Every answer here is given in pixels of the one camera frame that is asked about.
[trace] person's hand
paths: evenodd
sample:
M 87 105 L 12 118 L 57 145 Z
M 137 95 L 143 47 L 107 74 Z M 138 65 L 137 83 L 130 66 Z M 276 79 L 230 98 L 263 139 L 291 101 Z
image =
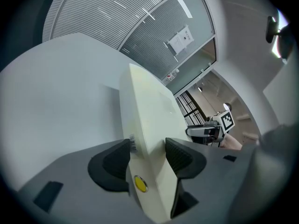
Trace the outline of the person's hand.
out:
M 240 150 L 242 148 L 242 144 L 240 144 L 233 136 L 226 133 L 220 143 L 220 147 Z

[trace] black railing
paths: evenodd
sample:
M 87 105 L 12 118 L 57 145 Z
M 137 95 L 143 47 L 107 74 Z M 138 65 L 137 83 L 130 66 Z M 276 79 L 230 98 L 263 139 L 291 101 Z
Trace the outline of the black railing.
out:
M 205 123 L 205 114 L 188 91 L 181 94 L 177 99 L 184 109 L 183 114 L 188 125 L 202 125 Z

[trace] black rectangle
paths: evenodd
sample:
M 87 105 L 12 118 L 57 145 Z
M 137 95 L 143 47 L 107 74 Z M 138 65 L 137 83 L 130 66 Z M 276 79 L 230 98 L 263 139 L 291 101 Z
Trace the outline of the black rectangle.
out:
M 60 182 L 48 182 L 33 202 L 45 212 L 49 212 L 62 186 L 63 183 Z

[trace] yellow button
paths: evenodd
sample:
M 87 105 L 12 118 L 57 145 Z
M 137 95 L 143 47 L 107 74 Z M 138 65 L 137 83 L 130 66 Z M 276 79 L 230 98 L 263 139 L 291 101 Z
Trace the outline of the yellow button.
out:
M 134 177 L 134 182 L 136 187 L 141 191 L 141 192 L 147 192 L 148 187 L 146 185 L 146 182 L 140 177 L 140 176 L 135 176 Z

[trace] barcode sticker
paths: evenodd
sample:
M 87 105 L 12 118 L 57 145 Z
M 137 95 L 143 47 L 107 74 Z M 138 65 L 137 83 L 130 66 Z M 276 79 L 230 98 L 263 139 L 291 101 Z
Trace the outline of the barcode sticker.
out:
M 131 134 L 130 135 L 130 143 L 131 143 L 131 148 L 130 148 L 130 152 L 131 153 L 137 153 L 137 147 L 136 147 L 136 141 L 135 141 L 135 135 Z

